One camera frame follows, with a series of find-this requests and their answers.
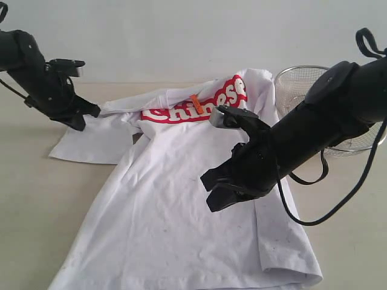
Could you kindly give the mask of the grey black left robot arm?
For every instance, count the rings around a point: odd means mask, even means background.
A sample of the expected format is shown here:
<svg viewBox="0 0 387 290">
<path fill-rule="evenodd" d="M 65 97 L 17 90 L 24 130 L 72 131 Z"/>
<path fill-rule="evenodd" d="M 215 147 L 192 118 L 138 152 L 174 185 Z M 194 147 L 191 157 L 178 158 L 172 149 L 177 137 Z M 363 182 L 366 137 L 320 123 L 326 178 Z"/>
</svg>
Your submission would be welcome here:
<svg viewBox="0 0 387 290">
<path fill-rule="evenodd" d="M 72 77 L 79 77 L 82 60 L 46 61 L 32 35 L 25 31 L 1 31 L 1 71 L 5 71 L 26 93 L 24 103 L 50 120 L 83 131 L 84 115 L 94 118 L 100 108 L 78 96 Z"/>
</svg>

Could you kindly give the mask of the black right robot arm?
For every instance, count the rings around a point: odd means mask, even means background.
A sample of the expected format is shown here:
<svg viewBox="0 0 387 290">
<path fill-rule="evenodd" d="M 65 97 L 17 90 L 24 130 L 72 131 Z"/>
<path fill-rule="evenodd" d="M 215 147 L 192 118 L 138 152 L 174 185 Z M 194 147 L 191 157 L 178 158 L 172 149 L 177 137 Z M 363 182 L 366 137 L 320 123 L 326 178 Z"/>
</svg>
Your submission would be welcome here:
<svg viewBox="0 0 387 290">
<path fill-rule="evenodd" d="M 217 106 L 211 122 L 242 129 L 249 140 L 238 143 L 227 161 L 201 177 L 209 209 L 221 211 L 267 195 L 279 179 L 318 152 L 368 132 L 385 118 L 385 57 L 362 66 L 347 61 L 333 66 L 274 125 L 248 110 Z"/>
</svg>

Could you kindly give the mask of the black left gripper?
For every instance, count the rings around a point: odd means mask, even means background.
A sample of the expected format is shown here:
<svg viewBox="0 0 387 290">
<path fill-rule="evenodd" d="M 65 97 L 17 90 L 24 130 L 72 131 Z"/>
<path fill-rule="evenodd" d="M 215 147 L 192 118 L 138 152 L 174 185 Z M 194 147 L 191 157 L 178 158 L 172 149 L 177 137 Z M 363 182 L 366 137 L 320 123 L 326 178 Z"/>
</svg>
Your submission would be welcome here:
<svg viewBox="0 0 387 290">
<path fill-rule="evenodd" d="M 88 101 L 82 101 L 79 109 L 75 104 L 74 89 L 67 83 L 67 78 L 50 66 L 19 70 L 18 83 L 27 93 L 25 105 L 75 131 L 85 129 L 83 115 L 97 118 L 100 114 L 99 106 Z"/>
</svg>

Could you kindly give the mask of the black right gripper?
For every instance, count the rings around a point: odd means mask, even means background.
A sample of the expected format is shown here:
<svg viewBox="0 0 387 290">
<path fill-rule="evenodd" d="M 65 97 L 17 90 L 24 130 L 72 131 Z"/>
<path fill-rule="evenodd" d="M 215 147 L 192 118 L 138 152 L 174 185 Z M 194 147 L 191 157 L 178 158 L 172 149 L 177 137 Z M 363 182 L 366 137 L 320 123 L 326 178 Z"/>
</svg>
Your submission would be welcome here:
<svg viewBox="0 0 387 290">
<path fill-rule="evenodd" d="M 211 212 L 269 193 L 290 173 L 290 130 L 254 130 L 232 158 L 200 176 Z"/>
</svg>

